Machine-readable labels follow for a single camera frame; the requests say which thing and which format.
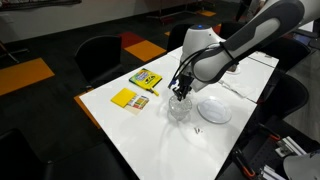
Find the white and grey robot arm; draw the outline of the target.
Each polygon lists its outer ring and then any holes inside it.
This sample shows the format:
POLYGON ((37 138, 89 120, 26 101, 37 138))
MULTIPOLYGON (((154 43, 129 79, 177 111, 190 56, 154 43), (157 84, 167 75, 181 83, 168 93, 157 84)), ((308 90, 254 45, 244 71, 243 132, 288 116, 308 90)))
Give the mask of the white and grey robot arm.
POLYGON ((168 88, 178 100, 218 82, 225 72, 281 36, 320 18, 320 0, 267 0, 262 9, 228 38, 210 26, 193 25, 182 45, 180 64, 168 88))

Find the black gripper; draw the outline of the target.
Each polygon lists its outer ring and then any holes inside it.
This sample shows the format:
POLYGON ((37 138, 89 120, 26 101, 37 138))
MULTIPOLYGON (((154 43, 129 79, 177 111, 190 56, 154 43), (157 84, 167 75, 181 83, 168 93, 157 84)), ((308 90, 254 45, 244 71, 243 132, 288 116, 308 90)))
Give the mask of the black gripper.
POLYGON ((186 75, 180 75, 178 78, 173 78, 168 85, 168 88, 173 88, 174 95, 178 98, 179 101, 182 101, 186 98, 187 93, 191 90, 191 83, 193 78, 186 75))

